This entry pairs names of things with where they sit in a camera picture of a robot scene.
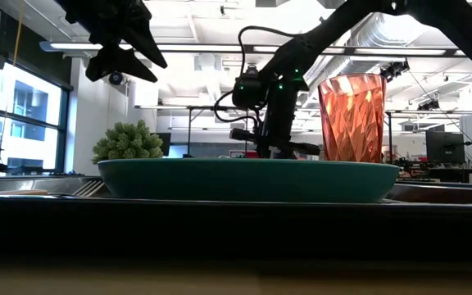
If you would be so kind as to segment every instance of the black countertop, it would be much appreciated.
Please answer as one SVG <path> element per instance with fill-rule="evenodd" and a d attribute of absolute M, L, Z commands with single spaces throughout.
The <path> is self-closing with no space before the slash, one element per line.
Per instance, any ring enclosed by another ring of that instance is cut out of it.
<path fill-rule="evenodd" d="M 0 197 L 7 256 L 472 262 L 472 206 Z"/>

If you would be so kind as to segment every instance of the teal plate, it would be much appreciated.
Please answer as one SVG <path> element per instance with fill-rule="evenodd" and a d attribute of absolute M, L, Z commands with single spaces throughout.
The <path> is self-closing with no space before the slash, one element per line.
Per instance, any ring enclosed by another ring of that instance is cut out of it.
<path fill-rule="evenodd" d="M 240 202 L 378 202 L 398 167 L 264 159 L 130 159 L 98 163 L 115 197 Z"/>

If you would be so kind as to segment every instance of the orange glass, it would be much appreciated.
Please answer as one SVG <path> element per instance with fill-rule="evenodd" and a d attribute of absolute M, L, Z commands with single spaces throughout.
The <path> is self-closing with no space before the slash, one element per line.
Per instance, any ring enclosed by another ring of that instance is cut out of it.
<path fill-rule="evenodd" d="M 386 85 L 375 74 L 343 75 L 320 85 L 326 160 L 380 162 Z"/>

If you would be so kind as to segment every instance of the yellow cable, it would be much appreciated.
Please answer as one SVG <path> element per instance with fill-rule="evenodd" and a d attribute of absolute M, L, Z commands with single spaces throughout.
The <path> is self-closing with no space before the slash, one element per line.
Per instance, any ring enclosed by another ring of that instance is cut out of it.
<path fill-rule="evenodd" d="M 24 12 L 24 10 L 25 10 L 25 0 L 21 0 L 20 19 L 19 19 L 19 23 L 17 25 L 16 47 L 14 48 L 13 66 L 16 66 L 16 63 L 17 63 L 17 50 L 20 47 L 21 26 L 23 25 L 23 12 Z"/>

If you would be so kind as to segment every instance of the black robotic arm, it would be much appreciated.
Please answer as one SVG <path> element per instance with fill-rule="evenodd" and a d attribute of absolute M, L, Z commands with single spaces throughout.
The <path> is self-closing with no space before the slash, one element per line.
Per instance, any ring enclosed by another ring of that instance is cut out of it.
<path fill-rule="evenodd" d="M 258 75 L 236 81 L 234 105 L 253 109 L 266 104 L 267 112 L 254 133 L 235 129 L 231 138 L 257 143 L 260 157 L 290 158 L 296 150 L 317 153 L 315 146 L 290 142 L 297 93 L 306 89 L 302 76 L 328 46 L 371 12 L 413 16 L 438 28 L 472 60 L 472 5 L 466 0 L 348 0 L 329 19 L 281 46 Z"/>

